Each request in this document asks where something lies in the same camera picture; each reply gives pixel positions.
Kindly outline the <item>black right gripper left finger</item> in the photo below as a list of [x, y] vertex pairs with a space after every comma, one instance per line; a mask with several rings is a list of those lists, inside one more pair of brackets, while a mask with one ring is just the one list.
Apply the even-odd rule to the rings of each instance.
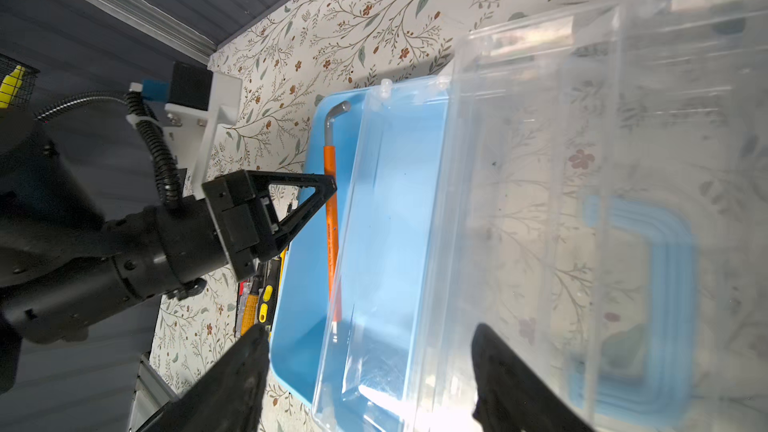
[[181, 398], [164, 405], [142, 431], [255, 431], [269, 373], [269, 333], [255, 325]]

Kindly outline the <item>orange hex key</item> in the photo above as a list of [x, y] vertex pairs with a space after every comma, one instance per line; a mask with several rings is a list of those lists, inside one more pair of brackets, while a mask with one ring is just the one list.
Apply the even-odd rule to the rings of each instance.
[[[351, 109], [349, 101], [342, 101], [333, 106], [326, 115], [324, 122], [324, 173], [336, 179], [336, 149], [334, 147], [334, 122], [340, 116], [346, 114]], [[332, 309], [332, 324], [338, 325], [340, 321], [341, 309], [337, 304], [335, 296], [336, 266], [339, 251], [339, 220], [338, 220], [338, 201], [336, 194], [326, 203], [326, 237], [327, 237], [327, 256], [328, 256], [328, 286], [329, 286], [329, 304]]]

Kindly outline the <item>yellow black utility knife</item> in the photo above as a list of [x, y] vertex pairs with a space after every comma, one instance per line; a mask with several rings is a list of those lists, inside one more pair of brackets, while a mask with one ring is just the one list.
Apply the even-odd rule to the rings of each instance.
[[239, 284], [234, 334], [241, 337], [254, 326], [271, 332], [282, 285], [287, 252], [268, 262], [258, 262], [256, 274]]

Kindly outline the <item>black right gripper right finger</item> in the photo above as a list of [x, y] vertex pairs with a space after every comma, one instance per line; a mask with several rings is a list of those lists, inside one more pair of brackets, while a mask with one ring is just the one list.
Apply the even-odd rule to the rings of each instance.
[[475, 329], [471, 356], [477, 385], [473, 418], [484, 431], [592, 429], [489, 325], [481, 323]]

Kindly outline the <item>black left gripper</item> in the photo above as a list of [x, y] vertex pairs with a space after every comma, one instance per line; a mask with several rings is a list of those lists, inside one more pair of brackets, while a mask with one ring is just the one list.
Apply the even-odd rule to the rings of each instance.
[[[312, 189], [280, 219], [271, 186]], [[283, 252], [335, 195], [330, 175], [239, 170], [202, 185], [207, 199], [238, 204], [260, 197], [267, 217], [263, 260]], [[87, 328], [168, 294], [184, 300], [205, 287], [204, 276], [225, 265], [240, 280], [256, 271], [254, 259], [229, 257], [208, 204], [188, 197], [181, 209], [148, 207], [99, 230], [47, 224], [4, 215], [1, 246], [32, 255], [32, 267], [8, 264], [20, 280], [1, 289], [1, 342], [46, 344], [81, 340]]]

